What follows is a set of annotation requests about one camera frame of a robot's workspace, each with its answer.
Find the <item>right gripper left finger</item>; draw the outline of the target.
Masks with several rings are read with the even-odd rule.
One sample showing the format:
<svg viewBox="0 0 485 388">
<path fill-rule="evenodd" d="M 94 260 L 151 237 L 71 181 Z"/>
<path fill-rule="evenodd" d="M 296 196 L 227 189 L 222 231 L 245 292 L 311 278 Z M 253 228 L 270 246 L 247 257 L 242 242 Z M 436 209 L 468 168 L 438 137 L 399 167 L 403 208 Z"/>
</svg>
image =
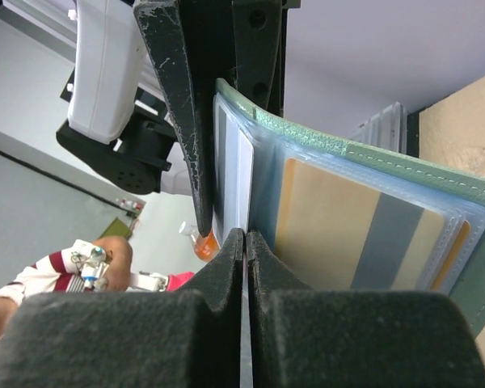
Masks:
<svg viewBox="0 0 485 388">
<path fill-rule="evenodd" d="M 244 234 L 163 293 L 45 293 L 0 341 L 0 387 L 236 387 Z"/>
</svg>

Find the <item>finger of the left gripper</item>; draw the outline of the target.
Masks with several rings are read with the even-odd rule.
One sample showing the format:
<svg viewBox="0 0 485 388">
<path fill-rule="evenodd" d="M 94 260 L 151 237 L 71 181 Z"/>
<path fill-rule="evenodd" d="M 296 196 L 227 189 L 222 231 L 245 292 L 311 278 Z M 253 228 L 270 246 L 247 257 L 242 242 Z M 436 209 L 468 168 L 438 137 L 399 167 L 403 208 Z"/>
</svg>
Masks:
<svg viewBox="0 0 485 388">
<path fill-rule="evenodd" d="M 260 108 L 283 112 L 282 1 L 233 1 L 234 87 Z"/>
<path fill-rule="evenodd" d="M 137 21 L 188 168 L 200 235 L 212 228 L 212 190 L 178 1 L 136 1 Z"/>
</svg>

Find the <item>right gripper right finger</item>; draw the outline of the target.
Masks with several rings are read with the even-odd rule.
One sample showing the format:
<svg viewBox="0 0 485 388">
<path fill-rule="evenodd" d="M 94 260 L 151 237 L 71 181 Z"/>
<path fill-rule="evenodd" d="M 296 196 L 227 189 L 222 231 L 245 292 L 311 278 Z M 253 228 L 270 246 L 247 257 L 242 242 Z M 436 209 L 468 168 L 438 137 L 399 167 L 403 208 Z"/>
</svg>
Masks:
<svg viewBox="0 0 485 388">
<path fill-rule="evenodd" d="M 458 307 L 430 292 L 319 291 L 246 236 L 257 387 L 485 387 Z"/>
</svg>

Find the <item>green card holder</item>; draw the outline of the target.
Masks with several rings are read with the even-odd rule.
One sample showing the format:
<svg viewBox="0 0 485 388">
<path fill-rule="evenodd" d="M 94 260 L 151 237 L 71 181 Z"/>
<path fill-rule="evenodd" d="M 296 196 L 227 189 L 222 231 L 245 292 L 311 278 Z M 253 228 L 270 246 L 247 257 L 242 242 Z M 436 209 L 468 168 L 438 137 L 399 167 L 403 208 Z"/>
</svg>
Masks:
<svg viewBox="0 0 485 388">
<path fill-rule="evenodd" d="M 430 291 L 485 327 L 485 179 L 309 129 L 227 81 L 213 98 L 213 232 L 258 230 L 319 289 Z"/>
</svg>

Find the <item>orange card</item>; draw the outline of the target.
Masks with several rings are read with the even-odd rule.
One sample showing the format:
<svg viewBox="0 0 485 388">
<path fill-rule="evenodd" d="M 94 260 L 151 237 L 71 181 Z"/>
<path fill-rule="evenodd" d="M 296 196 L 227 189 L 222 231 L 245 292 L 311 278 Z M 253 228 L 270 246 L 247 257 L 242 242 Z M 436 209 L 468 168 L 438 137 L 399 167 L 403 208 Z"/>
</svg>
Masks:
<svg viewBox="0 0 485 388">
<path fill-rule="evenodd" d="M 290 158 L 276 255 L 322 289 L 414 289 L 445 216 Z"/>
</svg>

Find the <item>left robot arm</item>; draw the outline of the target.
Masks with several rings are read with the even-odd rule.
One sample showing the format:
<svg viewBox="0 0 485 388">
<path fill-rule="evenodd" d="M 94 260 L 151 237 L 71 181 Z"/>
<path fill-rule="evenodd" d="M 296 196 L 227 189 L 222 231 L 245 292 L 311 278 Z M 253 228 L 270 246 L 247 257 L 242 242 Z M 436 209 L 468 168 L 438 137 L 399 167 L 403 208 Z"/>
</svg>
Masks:
<svg viewBox="0 0 485 388">
<path fill-rule="evenodd" d="M 162 190 L 178 143 L 196 224 L 217 205 L 215 95 L 284 107 L 285 1 L 79 1 L 70 105 L 57 142 L 117 187 Z"/>
</svg>

